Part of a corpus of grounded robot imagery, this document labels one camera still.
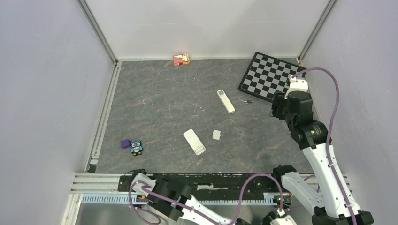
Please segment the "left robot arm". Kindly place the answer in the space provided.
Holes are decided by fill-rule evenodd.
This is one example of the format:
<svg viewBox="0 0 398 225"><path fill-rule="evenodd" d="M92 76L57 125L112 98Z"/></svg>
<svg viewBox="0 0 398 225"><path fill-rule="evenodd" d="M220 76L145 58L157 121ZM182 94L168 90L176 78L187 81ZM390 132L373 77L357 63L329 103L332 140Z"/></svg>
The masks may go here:
<svg viewBox="0 0 398 225"><path fill-rule="evenodd" d="M247 225L245 220L238 217L241 200L238 201L237 214L233 219L220 216L203 206L192 194L192 188L179 181L165 178L152 179L146 175L144 169L129 171L120 177L119 183L129 185L129 207L148 225L159 225L161 217L142 205L133 202L132 194L142 195L147 204L165 215L169 219L179 219L194 222L198 225Z"/></svg>

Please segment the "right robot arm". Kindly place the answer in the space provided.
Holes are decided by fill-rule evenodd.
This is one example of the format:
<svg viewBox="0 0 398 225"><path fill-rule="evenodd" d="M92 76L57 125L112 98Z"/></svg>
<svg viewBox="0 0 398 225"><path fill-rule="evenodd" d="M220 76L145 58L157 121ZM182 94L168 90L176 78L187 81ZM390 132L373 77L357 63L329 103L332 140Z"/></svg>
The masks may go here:
<svg viewBox="0 0 398 225"><path fill-rule="evenodd" d="M339 170L326 126L313 118L312 97L303 91L276 92L271 115L284 120L292 139L310 163L320 186L312 189L291 165L273 169L271 186L291 192L311 214L313 225L371 225L372 214L355 201Z"/></svg>

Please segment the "small white battery cover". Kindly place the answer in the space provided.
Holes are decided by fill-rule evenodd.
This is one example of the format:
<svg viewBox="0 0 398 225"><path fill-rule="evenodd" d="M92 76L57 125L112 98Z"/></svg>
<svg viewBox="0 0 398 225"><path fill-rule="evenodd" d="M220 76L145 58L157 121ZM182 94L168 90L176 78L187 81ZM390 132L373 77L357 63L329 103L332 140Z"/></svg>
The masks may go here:
<svg viewBox="0 0 398 225"><path fill-rule="evenodd" d="M221 137L221 132L220 132L220 130L213 130L212 138L213 138L214 140L220 140L220 137Z"/></svg>

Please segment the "white remote red buttons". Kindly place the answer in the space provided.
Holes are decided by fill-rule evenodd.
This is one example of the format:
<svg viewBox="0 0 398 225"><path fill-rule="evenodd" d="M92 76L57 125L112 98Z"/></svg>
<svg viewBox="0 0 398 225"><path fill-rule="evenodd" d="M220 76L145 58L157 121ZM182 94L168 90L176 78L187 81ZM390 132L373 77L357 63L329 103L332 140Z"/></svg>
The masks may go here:
<svg viewBox="0 0 398 225"><path fill-rule="evenodd" d="M206 148L204 144L201 142L201 140L198 138L196 133L193 131L193 129L189 129L188 131L183 133L184 138L188 142L189 146L193 150L193 152L198 156L201 155L206 151Z"/></svg>

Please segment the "slim white remote control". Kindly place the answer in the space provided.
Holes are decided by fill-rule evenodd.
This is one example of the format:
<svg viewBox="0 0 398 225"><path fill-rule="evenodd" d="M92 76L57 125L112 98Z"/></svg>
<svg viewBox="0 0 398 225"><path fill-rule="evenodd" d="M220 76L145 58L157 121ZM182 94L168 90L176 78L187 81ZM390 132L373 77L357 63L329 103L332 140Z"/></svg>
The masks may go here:
<svg viewBox="0 0 398 225"><path fill-rule="evenodd" d="M227 110L227 112L229 114L235 112L235 108L232 105L231 101L229 100L229 98L227 97L226 93L224 92L224 90L218 90L217 91L217 96L219 97L219 99L221 100L222 104L224 105L225 109Z"/></svg>

